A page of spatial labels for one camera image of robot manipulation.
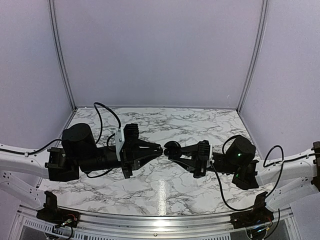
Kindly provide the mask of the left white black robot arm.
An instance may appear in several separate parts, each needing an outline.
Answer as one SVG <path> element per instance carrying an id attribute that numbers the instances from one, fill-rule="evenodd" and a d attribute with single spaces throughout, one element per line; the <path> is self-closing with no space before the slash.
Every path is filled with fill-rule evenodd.
<path id="1" fill-rule="evenodd" d="M 139 138 L 139 127 L 127 124 L 115 131 L 113 146 L 98 147 L 92 130 L 86 123 L 77 123 L 62 133 L 62 147 L 45 148 L 42 151 L 15 148 L 0 150 L 0 188 L 19 198 L 34 210 L 43 208 L 54 195 L 37 190 L 14 176 L 14 173 L 34 175 L 52 182 L 78 180 L 80 172 L 121 169 L 129 179 L 133 171 L 162 155 L 160 144 Z"/>

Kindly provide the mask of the black round charging case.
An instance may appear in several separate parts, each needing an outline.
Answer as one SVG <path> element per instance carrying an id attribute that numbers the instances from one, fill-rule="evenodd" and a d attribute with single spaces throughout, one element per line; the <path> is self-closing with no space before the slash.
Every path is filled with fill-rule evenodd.
<path id="1" fill-rule="evenodd" d="M 177 141 L 169 141 L 164 145 L 164 155 L 169 159 L 179 159 L 182 156 L 181 145 Z"/>

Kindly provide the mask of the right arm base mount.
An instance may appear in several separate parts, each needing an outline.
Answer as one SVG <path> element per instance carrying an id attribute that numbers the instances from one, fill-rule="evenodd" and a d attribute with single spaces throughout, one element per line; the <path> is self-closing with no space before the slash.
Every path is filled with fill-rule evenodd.
<path id="1" fill-rule="evenodd" d="M 267 192 L 256 196 L 251 210 L 238 211 L 230 215 L 230 223 L 234 229 L 247 228 L 273 221 L 273 212 L 266 207 Z"/>

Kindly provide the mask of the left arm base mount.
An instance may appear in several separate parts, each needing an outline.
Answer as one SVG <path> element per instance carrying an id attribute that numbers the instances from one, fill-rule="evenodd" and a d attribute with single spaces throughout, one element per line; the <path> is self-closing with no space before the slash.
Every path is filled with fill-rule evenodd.
<path id="1" fill-rule="evenodd" d="M 37 210 L 36 218 L 58 227 L 69 226 L 76 228 L 79 223 L 80 213 L 78 211 L 58 207 L 57 196 L 50 191 L 45 191 L 45 202 L 43 208 Z"/>

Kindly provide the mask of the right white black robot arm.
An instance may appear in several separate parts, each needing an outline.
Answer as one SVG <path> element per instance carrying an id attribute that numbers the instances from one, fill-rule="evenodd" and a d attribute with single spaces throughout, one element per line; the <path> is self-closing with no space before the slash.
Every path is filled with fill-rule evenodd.
<path id="1" fill-rule="evenodd" d="M 320 192 L 320 143 L 296 155 L 285 157 L 280 145 L 280 158 L 264 160 L 255 158 L 256 147 L 244 136 L 229 138 L 231 145 L 221 153 L 213 151 L 213 146 L 203 140 L 194 145 L 182 147 L 176 141 L 167 142 L 164 154 L 172 162 L 180 165 L 194 178 L 202 178 L 207 172 L 216 176 L 231 175 L 232 184 L 241 190 L 258 189 L 274 184 L 272 190 L 256 197 L 253 209 L 247 219 L 258 224 L 267 216 L 267 210 L 274 212 L 296 200 Z"/>

